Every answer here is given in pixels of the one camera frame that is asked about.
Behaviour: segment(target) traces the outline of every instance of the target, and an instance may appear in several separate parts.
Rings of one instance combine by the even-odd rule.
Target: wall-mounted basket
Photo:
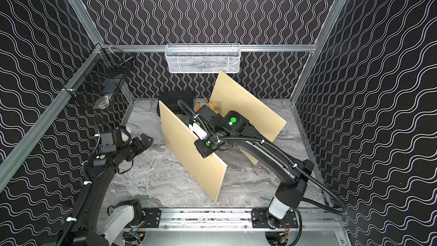
[[[240,44],[167,44],[165,59],[171,73],[238,73]]]
[[[124,84],[133,59],[132,55],[121,50],[103,49],[68,92],[76,104],[88,109],[109,108]]]

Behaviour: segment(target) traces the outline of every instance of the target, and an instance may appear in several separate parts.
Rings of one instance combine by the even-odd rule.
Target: patterned wall
[[[116,127],[127,105],[119,95],[99,115]],[[0,246],[41,245],[60,230],[82,188],[94,134],[92,113],[71,99],[0,194]]]
[[[93,49],[66,0],[0,0],[0,158],[3,161]],[[103,118],[118,125],[123,96]],[[96,145],[91,114],[74,100],[0,193],[0,245],[41,245],[81,188]]]
[[[437,0],[347,0],[297,102],[356,246],[437,244],[436,33]]]
[[[66,0],[0,0],[0,162],[94,47]]]
[[[82,0],[107,44],[313,44],[334,0]]]
[[[242,53],[240,72],[228,74],[258,98],[290,98],[308,52]],[[164,54],[139,53],[127,79],[135,97],[159,97],[164,91],[192,90],[209,97],[217,74],[170,73]]]

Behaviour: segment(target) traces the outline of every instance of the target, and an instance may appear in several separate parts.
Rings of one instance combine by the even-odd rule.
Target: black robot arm
[[[249,120],[238,112],[230,111],[222,117],[206,105],[197,112],[181,100],[179,106],[191,116],[190,125],[195,128],[193,131],[199,131],[198,129],[201,128],[200,135],[198,134],[200,139],[194,144],[202,157],[206,158],[219,150],[226,141],[249,153],[281,180],[268,209],[276,220],[282,219],[290,208],[297,208],[301,200],[307,201],[303,195],[308,180],[330,194],[340,204],[342,210],[317,204],[319,207],[335,214],[345,215],[347,213],[346,205],[331,190],[311,176],[314,167],[311,161],[300,161],[285,153],[260,134]]]
[[[128,140],[123,141],[122,132],[128,136]],[[118,172],[119,164],[123,161],[133,163],[135,156],[150,147],[153,138],[141,134],[141,138],[132,139],[125,127],[102,132],[100,137],[101,143],[96,153],[82,165],[84,186],[73,207],[73,213],[59,234],[47,238],[44,246],[108,245],[107,238],[96,232],[97,219],[106,190]],[[131,225],[142,220],[142,214],[137,215],[137,205],[139,203],[132,204],[135,216],[130,222]]]

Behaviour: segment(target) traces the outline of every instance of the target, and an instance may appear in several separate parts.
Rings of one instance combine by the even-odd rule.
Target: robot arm
[[[127,141],[123,141],[122,132],[128,136]],[[60,234],[47,238],[44,246],[110,245],[126,225],[141,224],[142,208],[136,200],[119,203],[103,227],[97,230],[96,226],[103,198],[114,175],[119,173],[119,164],[123,161],[133,164],[134,157],[150,147],[153,138],[141,134],[141,138],[131,139],[125,127],[102,132],[100,136],[96,153],[82,166],[84,177],[89,180],[84,182],[73,207],[74,213]]]
[[[294,165],[290,165],[289,161],[285,160],[278,150],[274,149],[272,145],[268,145],[267,143],[271,144],[271,142],[260,134],[249,123],[248,119],[235,111],[230,111],[224,117],[221,117],[220,114],[216,114],[206,105],[201,107],[197,113],[206,122],[208,128],[213,131],[212,139],[217,139],[212,143],[207,138],[195,142],[202,156],[206,157],[219,149],[224,143],[220,139],[226,139],[228,143],[256,158],[281,180],[275,197],[269,206],[269,213],[272,216],[277,220],[281,220],[290,208],[298,207],[305,193],[308,179],[298,172]],[[191,125],[196,125],[194,119],[192,119]],[[293,162],[298,164],[300,169],[311,175],[314,167],[311,161],[300,161],[291,158]]]
[[[178,103],[187,115],[192,116],[189,126],[193,127],[192,130],[199,136],[194,144],[202,157],[206,158],[227,141],[248,152],[281,180],[268,208],[267,216],[271,227],[277,227],[290,208],[298,207],[303,200],[309,179],[330,194],[342,210],[322,204],[315,205],[335,214],[347,214],[346,205],[328,188],[311,177],[314,167],[311,161],[300,161],[282,151],[238,112],[230,111],[222,117],[206,105],[194,112],[184,101],[180,100]]]

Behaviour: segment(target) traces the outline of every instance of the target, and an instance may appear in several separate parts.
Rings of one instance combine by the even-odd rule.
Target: black box
[[[193,92],[189,90],[163,92],[159,97],[159,101],[163,102],[174,114],[184,114],[178,105],[179,100],[184,100],[191,108],[194,107]],[[161,117],[160,103],[156,106],[156,113]]]

